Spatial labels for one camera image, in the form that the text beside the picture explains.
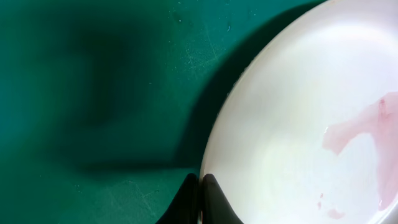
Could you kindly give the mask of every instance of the green cutting mat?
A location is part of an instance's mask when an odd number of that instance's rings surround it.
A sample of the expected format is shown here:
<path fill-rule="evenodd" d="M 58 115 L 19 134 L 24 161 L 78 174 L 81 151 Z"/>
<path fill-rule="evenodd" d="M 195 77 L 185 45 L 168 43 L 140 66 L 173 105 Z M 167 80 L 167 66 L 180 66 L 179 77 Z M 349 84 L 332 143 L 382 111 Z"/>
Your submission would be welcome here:
<path fill-rule="evenodd" d="M 305 3 L 1 1 L 0 223 L 154 223 Z"/>

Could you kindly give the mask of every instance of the pink stain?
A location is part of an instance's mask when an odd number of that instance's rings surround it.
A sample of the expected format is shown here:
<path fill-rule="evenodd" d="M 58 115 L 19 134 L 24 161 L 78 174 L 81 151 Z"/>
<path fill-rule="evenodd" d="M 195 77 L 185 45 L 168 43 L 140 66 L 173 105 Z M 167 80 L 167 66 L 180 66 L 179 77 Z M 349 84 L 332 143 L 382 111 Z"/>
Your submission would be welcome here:
<path fill-rule="evenodd" d="M 338 155 L 361 133 L 371 134 L 379 154 L 377 191 L 381 211 L 392 203 L 398 192 L 398 92 L 386 94 L 354 119 L 329 126 L 323 147 Z"/>
<path fill-rule="evenodd" d="M 332 219 L 339 220 L 340 218 L 343 218 L 346 214 L 343 212 L 337 212 L 336 209 L 331 209 L 328 211 L 328 216 Z"/>

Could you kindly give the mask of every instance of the white plate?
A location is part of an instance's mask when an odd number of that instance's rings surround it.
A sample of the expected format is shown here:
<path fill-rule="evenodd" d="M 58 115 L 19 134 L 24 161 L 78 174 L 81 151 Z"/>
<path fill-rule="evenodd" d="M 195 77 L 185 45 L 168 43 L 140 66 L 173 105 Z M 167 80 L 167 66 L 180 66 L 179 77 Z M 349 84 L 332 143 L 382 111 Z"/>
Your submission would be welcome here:
<path fill-rule="evenodd" d="M 397 91 L 398 1 L 325 2 L 235 85 L 201 177 L 215 175 L 246 224 L 393 223 Z"/>

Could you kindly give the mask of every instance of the scratch mark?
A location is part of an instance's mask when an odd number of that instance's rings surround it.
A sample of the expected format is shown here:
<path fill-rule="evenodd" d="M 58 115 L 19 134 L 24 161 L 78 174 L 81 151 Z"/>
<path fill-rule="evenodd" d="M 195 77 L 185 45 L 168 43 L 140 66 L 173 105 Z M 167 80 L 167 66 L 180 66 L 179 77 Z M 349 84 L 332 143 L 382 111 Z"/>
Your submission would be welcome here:
<path fill-rule="evenodd" d="M 207 39 L 209 40 L 209 43 L 210 43 L 210 47 L 211 47 L 211 49 L 213 49 L 214 57 L 215 57 L 216 60 L 218 60 L 216 51 L 214 50 L 213 44 L 211 43 L 211 40 L 210 40 L 210 37 L 209 37 L 209 31 L 207 29 L 207 26 L 205 26 L 205 28 L 206 28 Z"/>
<path fill-rule="evenodd" d="M 209 59 L 209 60 L 207 60 L 206 62 L 203 62 L 203 63 L 200 63 L 200 64 L 198 64 L 198 65 L 192 66 L 192 67 L 190 67 L 190 68 L 188 68 L 188 69 L 186 69 L 186 70 L 184 70 L 184 71 L 187 71 L 187 70 L 190 70 L 190 69 L 194 69 L 194 68 L 197 68 L 197 67 L 201 67 L 202 65 L 204 65 L 204 64 L 206 64 L 206 63 L 208 63 L 208 62 L 214 61 L 214 60 L 218 60 L 218 59 L 217 59 L 217 58 Z"/>
<path fill-rule="evenodd" d="M 163 178 L 165 178 L 166 172 L 163 171 L 162 173 L 163 173 Z M 163 181 L 163 178 L 161 178 L 160 183 L 166 188 L 166 191 L 167 191 L 170 199 L 173 200 L 173 195 L 172 195 L 172 193 L 171 193 L 171 191 L 169 189 L 169 186 Z"/>
<path fill-rule="evenodd" d="M 153 190 L 153 191 L 149 192 L 148 194 L 145 194 L 144 197 L 147 197 L 153 193 L 159 193 L 159 189 Z"/>
<path fill-rule="evenodd" d="M 151 214 L 153 217 L 156 217 L 156 214 L 154 213 L 154 211 L 152 211 L 152 209 L 151 209 L 151 207 L 149 206 L 147 200 L 145 199 L 144 194 L 142 193 L 141 189 L 138 187 L 138 184 L 136 184 L 136 187 L 137 187 L 138 192 L 141 194 L 142 201 L 143 201 L 144 204 L 148 207 L 148 209 L 149 209 L 149 211 L 150 211 L 150 214 Z"/>
<path fill-rule="evenodd" d="M 213 31 L 215 31 L 215 30 L 218 30 L 218 28 L 217 27 L 215 27 L 215 28 L 211 28 L 211 29 L 209 29 L 207 26 L 205 26 L 206 28 L 204 29 L 204 30 L 201 30 L 201 32 L 197 32 L 197 34 L 196 35 L 205 35 L 207 32 L 213 32 Z"/>
<path fill-rule="evenodd" d="M 109 189 L 109 187 L 107 187 L 106 190 L 108 191 L 109 196 L 111 197 L 111 200 L 116 204 L 116 206 L 118 207 L 118 209 L 123 211 L 122 206 L 120 206 L 119 202 L 116 200 L 116 198 L 115 198 L 114 195 L 112 194 L 112 191 Z"/>
<path fill-rule="evenodd" d="M 184 44 L 184 48 L 185 48 L 185 52 L 187 53 L 187 56 L 188 56 L 188 59 L 189 59 L 189 63 L 191 64 L 191 65 L 193 65 L 192 64 L 192 60 L 191 60 L 191 56 L 189 56 L 189 54 L 188 54 L 188 49 L 187 49 L 187 46 Z"/>

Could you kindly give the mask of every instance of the black object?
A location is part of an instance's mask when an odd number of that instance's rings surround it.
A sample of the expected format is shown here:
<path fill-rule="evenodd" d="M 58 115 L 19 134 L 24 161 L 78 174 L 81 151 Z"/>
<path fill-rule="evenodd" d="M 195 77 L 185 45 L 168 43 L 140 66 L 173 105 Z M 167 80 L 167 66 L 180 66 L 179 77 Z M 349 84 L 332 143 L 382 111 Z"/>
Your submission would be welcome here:
<path fill-rule="evenodd" d="M 243 224 L 234 213 L 213 174 L 204 176 L 199 187 L 195 174 L 188 174 L 158 224 Z"/>

